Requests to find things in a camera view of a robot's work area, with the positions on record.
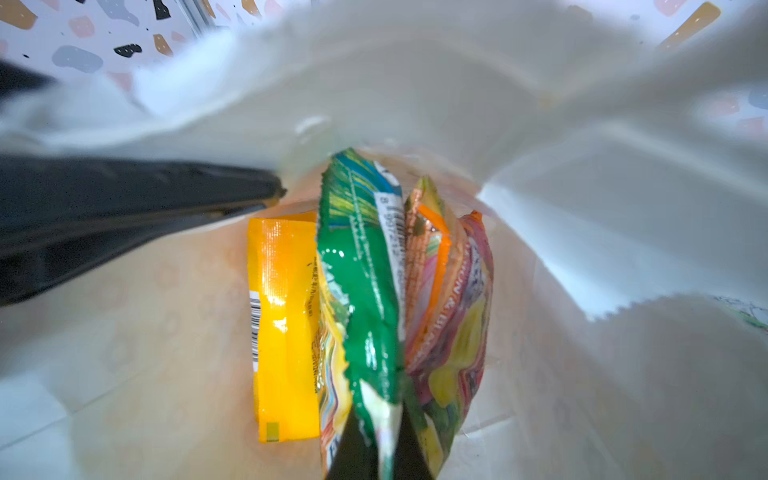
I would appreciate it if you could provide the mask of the green Fox's candy packet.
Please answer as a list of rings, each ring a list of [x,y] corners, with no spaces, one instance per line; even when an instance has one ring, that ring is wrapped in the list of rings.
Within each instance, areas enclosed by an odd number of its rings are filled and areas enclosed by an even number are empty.
[[[402,189],[353,148],[331,156],[317,211],[322,464],[344,430],[362,437],[367,477],[391,479],[402,414],[405,227]]]

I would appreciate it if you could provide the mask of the orange snack stick packet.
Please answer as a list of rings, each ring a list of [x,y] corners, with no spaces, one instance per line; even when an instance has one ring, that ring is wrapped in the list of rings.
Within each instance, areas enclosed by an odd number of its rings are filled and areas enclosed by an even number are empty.
[[[405,202],[405,226],[404,402],[437,477],[483,379],[493,255],[482,214],[456,215],[428,176]]]

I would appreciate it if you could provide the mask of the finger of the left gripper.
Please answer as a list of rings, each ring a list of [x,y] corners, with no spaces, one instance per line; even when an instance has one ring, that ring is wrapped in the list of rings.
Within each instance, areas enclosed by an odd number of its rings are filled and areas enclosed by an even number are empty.
[[[180,161],[1,157],[1,303],[20,303],[157,238],[274,205],[274,173]]]

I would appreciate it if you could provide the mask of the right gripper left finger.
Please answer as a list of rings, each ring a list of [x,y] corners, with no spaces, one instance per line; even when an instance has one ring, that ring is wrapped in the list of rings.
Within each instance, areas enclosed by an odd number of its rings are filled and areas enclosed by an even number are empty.
[[[377,450],[367,446],[355,413],[348,415],[336,455],[326,480],[375,480],[378,478]]]

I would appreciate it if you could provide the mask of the white printed paper bag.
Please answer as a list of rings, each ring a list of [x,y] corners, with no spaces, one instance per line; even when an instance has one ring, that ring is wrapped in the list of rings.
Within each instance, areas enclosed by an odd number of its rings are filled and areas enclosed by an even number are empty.
[[[487,367],[445,479],[767,475],[763,1],[10,1],[1,149],[278,173],[372,146],[483,212]],[[245,218],[1,311],[5,479],[319,479],[258,439]]]

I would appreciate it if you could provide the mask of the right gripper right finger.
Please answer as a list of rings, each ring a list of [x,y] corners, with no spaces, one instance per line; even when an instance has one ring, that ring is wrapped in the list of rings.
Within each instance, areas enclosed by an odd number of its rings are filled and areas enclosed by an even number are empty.
[[[394,480],[432,480],[409,412],[404,409],[394,456]]]

